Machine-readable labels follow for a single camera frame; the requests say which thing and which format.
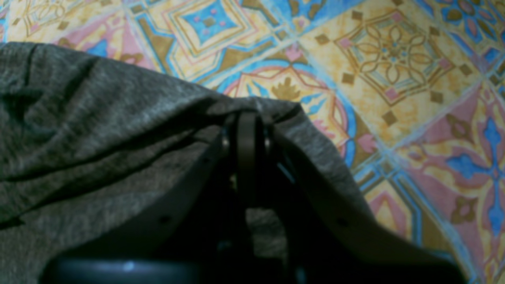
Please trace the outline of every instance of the black plastic part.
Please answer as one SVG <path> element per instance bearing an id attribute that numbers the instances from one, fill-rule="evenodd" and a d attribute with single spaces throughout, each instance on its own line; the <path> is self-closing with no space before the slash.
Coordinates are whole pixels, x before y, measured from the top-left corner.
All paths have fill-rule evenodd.
<path id="1" fill-rule="evenodd" d="M 238 192 L 230 186 L 237 175 Z M 288 264 L 254 256 L 249 207 L 272 208 Z M 49 284 L 464 283 L 458 268 L 382 229 L 254 112 L 222 134 L 174 188 L 124 225 L 53 259 Z"/>

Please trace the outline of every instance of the floral tile pattern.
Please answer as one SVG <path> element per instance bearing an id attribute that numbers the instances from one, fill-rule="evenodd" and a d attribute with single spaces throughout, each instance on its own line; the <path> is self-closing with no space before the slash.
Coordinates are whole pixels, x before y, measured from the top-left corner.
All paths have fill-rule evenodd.
<path id="1" fill-rule="evenodd" d="M 298 102 L 381 225 L 505 283 L 503 0 L 0 0 L 0 36 Z"/>

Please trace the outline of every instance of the gray cloth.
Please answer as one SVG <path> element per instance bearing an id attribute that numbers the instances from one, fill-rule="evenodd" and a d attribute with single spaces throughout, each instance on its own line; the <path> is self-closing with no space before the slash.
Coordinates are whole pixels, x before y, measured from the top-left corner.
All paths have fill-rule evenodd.
<path id="1" fill-rule="evenodd" d="M 372 216 L 336 148 L 298 104 L 231 99 L 47 44 L 7 43 L 0 65 L 0 283 L 36 283 L 52 256 L 140 212 L 216 137 L 218 118 L 236 110 L 271 115 Z M 282 257 L 275 216 L 251 210 L 247 219 L 256 253 Z"/>

